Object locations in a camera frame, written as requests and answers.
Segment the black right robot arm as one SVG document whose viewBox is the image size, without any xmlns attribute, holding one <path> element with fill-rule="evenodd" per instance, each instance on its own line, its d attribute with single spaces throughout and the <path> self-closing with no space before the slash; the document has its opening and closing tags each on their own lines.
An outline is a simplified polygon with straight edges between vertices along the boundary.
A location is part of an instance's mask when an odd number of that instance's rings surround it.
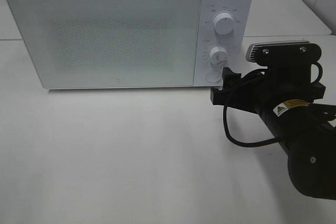
<svg viewBox="0 0 336 224">
<path fill-rule="evenodd" d="M 235 139 L 223 120 L 227 139 L 255 148 L 279 144 L 287 154 L 290 180 L 301 194 L 335 199 L 335 106 L 316 104 L 325 87 L 311 82 L 311 67 L 256 69 L 246 75 L 225 67 L 223 87 L 211 89 L 211 101 L 224 110 L 258 115 L 272 138 L 254 143 Z"/>
</svg>

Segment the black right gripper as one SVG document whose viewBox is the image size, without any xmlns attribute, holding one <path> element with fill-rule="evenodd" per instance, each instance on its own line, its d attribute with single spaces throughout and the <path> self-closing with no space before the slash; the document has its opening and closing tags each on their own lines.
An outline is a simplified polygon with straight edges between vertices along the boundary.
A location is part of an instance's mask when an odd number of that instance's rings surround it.
<svg viewBox="0 0 336 224">
<path fill-rule="evenodd" d="M 303 66 L 261 68 L 242 76 L 225 67 L 221 89 L 211 88 L 211 102 L 227 108 L 258 114 L 291 99 L 313 102 L 324 96 L 320 83 L 323 68 L 318 62 Z"/>
</svg>

